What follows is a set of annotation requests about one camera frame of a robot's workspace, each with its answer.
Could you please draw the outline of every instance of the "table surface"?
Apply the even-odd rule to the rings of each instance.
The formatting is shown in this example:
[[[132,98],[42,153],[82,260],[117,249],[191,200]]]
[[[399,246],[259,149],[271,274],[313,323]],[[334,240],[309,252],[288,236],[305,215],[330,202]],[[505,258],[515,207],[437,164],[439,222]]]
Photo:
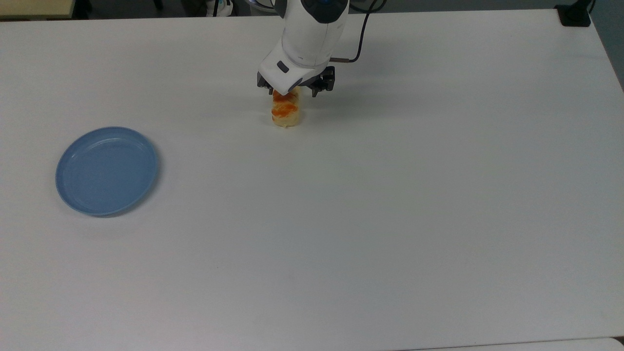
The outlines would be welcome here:
[[[75,0],[0,0],[1,18],[69,18]]]
[[[356,51],[349,16],[335,55]],[[624,94],[553,10],[376,14],[275,127],[277,17],[0,23],[3,350],[402,350],[624,334]],[[98,127],[162,162],[92,218]]]
[[[615,339],[589,339],[472,346],[436,351],[624,351],[624,346]]]

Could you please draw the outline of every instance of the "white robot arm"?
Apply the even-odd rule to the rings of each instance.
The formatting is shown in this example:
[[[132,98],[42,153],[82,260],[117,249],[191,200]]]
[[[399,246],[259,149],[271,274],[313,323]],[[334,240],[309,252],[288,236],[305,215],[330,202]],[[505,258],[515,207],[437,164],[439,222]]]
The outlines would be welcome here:
[[[260,64],[258,86],[286,95],[308,86],[312,95],[331,91],[331,53],[343,33],[349,0],[272,0],[286,26],[280,41]]]

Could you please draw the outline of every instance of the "round plate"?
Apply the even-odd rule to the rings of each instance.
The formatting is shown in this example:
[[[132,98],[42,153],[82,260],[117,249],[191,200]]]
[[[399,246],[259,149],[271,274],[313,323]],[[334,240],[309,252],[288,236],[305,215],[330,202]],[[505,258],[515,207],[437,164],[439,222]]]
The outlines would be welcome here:
[[[67,148],[56,167],[56,189],[76,211],[111,215],[136,204],[157,173],[158,157],[143,135],[107,127],[83,135]]]

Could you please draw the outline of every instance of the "bread roll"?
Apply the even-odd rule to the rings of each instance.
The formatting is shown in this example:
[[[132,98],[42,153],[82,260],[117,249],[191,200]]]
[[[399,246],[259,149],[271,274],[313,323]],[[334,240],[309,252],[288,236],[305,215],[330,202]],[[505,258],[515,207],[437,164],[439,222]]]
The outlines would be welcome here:
[[[286,95],[273,91],[273,123],[280,127],[294,127],[299,124],[299,87]]]

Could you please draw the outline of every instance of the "floor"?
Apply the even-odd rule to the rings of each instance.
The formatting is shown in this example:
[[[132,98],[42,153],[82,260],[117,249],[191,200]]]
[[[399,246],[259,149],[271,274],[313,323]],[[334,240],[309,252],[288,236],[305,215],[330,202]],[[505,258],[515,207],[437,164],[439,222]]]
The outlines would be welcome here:
[[[164,9],[156,10],[153,0],[90,0],[92,19],[185,17],[180,0],[163,0]],[[249,16],[245,0],[234,0],[239,15]],[[369,3],[370,0],[359,0]],[[556,4],[573,0],[389,0],[383,12],[471,11],[494,9],[552,9]],[[624,1],[597,0],[592,19],[611,59],[613,68],[624,86]]]

